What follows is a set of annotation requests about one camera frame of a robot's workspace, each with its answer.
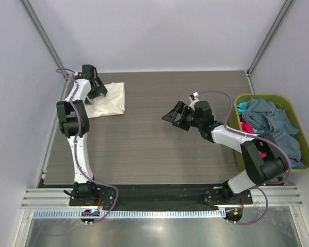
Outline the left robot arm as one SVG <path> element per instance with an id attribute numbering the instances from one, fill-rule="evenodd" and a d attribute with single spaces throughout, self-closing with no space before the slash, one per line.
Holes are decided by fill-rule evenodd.
<path id="1" fill-rule="evenodd" d="M 59 68 L 56 72 L 73 82 L 66 98 L 56 104 L 59 128 L 68 141 L 74 166 L 72 191 L 64 193 L 70 196 L 70 205 L 92 206 L 100 200 L 100 195 L 89 162 L 87 139 L 90 122 L 85 105 L 92 99 L 106 96 L 108 91 L 98 77 L 96 67 L 90 64 L 83 65 L 81 72 L 66 68 Z"/>

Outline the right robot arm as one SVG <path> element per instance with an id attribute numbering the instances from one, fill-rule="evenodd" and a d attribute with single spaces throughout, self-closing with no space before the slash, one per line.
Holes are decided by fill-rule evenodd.
<path id="1" fill-rule="evenodd" d="M 161 119 L 185 131 L 194 127 L 203 139 L 242 155 L 245 169 L 222 184 L 222 198 L 229 204 L 235 203 L 246 190 L 261 186 L 289 169 L 288 157 L 271 134 L 249 135 L 225 126 L 215 120 L 207 101 L 196 100 L 190 105 L 179 101 Z"/>

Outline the olive green plastic bin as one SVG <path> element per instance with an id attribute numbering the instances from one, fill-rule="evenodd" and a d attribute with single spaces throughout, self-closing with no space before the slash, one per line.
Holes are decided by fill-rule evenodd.
<path id="1" fill-rule="evenodd" d="M 241 123 L 239 114 L 237 112 L 237 105 L 241 102 L 249 101 L 250 99 L 264 99 L 266 101 L 272 101 L 278 109 L 284 109 L 291 124 L 299 129 L 299 133 L 295 136 L 295 139 L 300 144 L 301 149 L 301 162 L 306 166 L 305 169 L 293 169 L 293 172 L 303 172 L 309 168 L 309 145 L 303 133 L 302 127 L 299 123 L 299 119 L 294 111 L 291 102 L 283 96 L 275 94 L 243 94 L 239 95 L 234 101 L 234 109 L 229 117 L 229 127 L 241 130 Z"/>

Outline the cream white t shirt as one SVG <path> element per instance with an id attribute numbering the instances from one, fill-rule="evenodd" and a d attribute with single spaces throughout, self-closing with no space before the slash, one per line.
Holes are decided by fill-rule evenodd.
<path id="1" fill-rule="evenodd" d="M 88 118 L 123 115 L 125 112 L 125 83 L 112 82 L 105 85 L 106 96 L 99 96 L 85 105 Z"/>

